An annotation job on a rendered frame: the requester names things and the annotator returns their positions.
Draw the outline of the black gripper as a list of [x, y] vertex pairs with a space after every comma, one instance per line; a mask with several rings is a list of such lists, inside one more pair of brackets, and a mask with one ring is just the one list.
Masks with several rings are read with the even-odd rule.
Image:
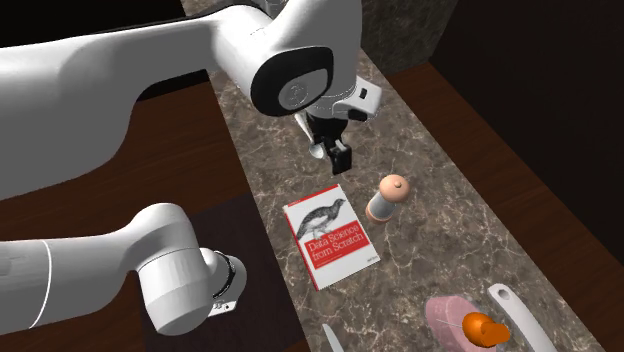
[[320, 118], [308, 115], [310, 128], [315, 144], [323, 143], [332, 165], [332, 174], [338, 175], [352, 168], [352, 149], [343, 144], [342, 133], [348, 126], [348, 121], [337, 118]]

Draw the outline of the silver spoon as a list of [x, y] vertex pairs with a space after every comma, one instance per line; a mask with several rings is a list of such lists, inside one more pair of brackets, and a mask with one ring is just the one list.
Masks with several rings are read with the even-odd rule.
[[325, 155], [323, 147], [314, 141], [313, 134], [307, 125], [304, 114], [301, 112], [295, 113], [294, 118], [297, 124], [299, 125], [299, 127], [302, 129], [302, 131], [305, 133], [305, 135], [309, 139], [309, 148], [308, 148], [309, 153], [316, 159], [323, 159]]

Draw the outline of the wooden and grey pepper grinder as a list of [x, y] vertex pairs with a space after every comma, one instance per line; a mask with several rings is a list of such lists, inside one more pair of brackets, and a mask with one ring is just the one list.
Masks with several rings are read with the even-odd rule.
[[385, 176], [379, 183], [377, 193], [368, 202], [365, 214], [375, 224], [388, 222], [399, 203], [407, 200], [410, 194], [408, 181], [397, 174]]

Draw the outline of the red and white bird book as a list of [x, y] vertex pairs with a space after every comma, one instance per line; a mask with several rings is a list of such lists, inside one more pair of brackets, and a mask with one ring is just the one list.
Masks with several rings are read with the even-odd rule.
[[316, 290], [380, 261], [340, 185], [289, 203], [283, 212]]

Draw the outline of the grey knife blade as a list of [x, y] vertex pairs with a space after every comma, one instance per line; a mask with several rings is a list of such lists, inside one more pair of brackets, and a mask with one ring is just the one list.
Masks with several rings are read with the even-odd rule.
[[326, 335], [327, 341], [332, 349], [332, 352], [345, 352], [332, 328], [328, 324], [323, 324], [322, 328]]

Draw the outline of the pink round plate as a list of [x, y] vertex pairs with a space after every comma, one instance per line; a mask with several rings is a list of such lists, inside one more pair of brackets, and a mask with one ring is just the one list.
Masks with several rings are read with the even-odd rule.
[[463, 318], [473, 312], [480, 310], [470, 300], [457, 295], [432, 297], [425, 304], [427, 323], [446, 352], [497, 352], [496, 347], [482, 348], [466, 338]]

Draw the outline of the orange plastic toy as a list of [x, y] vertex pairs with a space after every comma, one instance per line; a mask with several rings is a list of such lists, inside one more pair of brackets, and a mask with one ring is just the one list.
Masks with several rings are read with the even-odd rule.
[[462, 331], [472, 344], [482, 348], [506, 343], [511, 337], [509, 329], [504, 324], [496, 323], [488, 315], [480, 312], [471, 312], [464, 316]]

